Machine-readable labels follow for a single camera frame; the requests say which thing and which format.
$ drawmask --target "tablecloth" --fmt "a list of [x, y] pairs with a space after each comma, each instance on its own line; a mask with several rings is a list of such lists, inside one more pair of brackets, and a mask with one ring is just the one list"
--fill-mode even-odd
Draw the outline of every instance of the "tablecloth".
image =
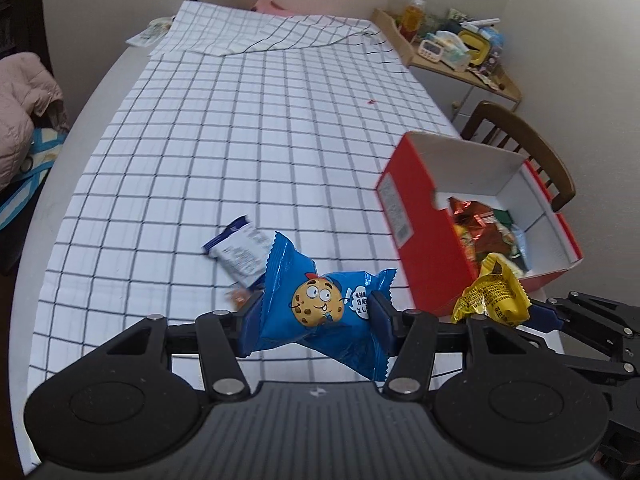
[[[271, 18], [181, 7], [66, 211], [29, 391], [149, 313], [180, 323], [232, 309], [232, 281], [201, 247], [243, 214], [287, 235], [320, 273], [399, 267], [394, 305], [413, 306], [374, 186], [406, 131], [457, 133], [372, 23]], [[252, 388], [361, 379], [298, 345], [240, 365]], [[174, 358], [174, 371], [202, 387], [195, 356]]]

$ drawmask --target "screw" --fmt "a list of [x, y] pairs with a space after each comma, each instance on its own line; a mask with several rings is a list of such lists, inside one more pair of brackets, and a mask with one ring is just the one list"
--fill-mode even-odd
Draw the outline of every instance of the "screw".
[[220, 395], [235, 395], [244, 390], [244, 383], [234, 378], [219, 379], [213, 383], [213, 389]]
[[322, 397], [326, 395], [326, 390], [322, 386], [316, 386], [313, 390], [309, 390], [309, 395], [315, 397]]
[[398, 377], [389, 382], [389, 388], [396, 394], [414, 394], [420, 389], [420, 383], [409, 377]]

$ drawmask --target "pink object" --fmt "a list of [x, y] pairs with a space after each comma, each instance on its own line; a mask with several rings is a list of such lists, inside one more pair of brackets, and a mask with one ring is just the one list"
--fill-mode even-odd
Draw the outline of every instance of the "pink object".
[[293, 12], [287, 9], [283, 9], [276, 2], [272, 0], [258, 0], [251, 10], [261, 12], [263, 14], [273, 14], [274, 16], [283, 16], [288, 18], [289, 16], [295, 16]]
[[30, 115], [47, 113], [52, 126], [68, 130], [62, 90], [33, 52], [0, 60], [0, 190], [27, 154], [33, 135]]

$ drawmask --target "red box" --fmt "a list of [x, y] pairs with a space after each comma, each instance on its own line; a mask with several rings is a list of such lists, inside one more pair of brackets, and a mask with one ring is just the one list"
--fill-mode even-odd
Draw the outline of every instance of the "red box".
[[582, 259], [572, 232], [554, 213], [524, 156], [424, 132], [409, 132], [393, 152], [376, 192], [398, 249], [416, 308], [446, 316], [475, 279], [453, 229], [448, 199], [478, 200], [509, 211], [527, 240], [527, 292]]

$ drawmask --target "wooden chair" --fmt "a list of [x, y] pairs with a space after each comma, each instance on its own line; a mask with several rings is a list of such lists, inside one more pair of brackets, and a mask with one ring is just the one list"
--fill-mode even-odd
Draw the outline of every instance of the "wooden chair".
[[542, 173], [546, 174], [545, 187], [548, 189], [553, 185], [558, 191], [551, 200], [553, 211], [562, 209], [575, 196], [574, 181], [560, 157], [536, 130], [507, 108], [491, 101], [480, 102], [462, 130], [462, 138], [471, 140], [483, 121], [489, 121], [494, 127], [480, 141], [482, 144], [490, 144], [516, 153], [526, 152], [534, 168], [538, 166], [536, 172], [542, 177], [543, 182], [545, 177]]

